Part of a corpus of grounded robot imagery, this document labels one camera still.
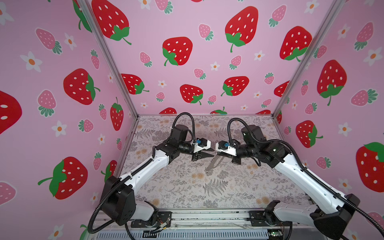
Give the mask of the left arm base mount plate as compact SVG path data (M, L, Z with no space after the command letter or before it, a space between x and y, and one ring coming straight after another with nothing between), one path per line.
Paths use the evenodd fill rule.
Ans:
M172 212L155 211L149 220L133 220L131 228L168 228L171 226Z

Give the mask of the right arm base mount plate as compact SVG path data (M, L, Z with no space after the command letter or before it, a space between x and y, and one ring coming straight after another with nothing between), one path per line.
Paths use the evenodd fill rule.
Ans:
M253 227L274 227L281 224L273 212L249 211L249 214L247 220Z

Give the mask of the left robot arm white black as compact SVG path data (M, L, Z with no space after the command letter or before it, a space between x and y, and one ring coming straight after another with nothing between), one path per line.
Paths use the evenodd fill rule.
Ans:
M136 202L135 194L158 171L165 168L180 154L190 155L192 161L211 158L211 141L204 138L186 140L189 128L184 125L172 127L170 136L161 144L154 146L152 154L134 170L120 177L107 179L99 211L109 216L112 222L122 226L129 221L142 221L153 226L158 221L156 206L146 201Z

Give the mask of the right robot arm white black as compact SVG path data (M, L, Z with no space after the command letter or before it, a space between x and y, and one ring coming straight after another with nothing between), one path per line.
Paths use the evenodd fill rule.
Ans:
M241 164L243 158L252 158L258 166L266 164L288 177L313 201L300 206L274 200L264 211L269 225L292 222L316 228L332 240L344 239L344 231L355 212L359 212L360 200L353 194L345 195L317 177L300 161L293 147L282 140L266 140L261 129L244 125L245 143L229 138L216 144L216 150L229 156L233 163Z

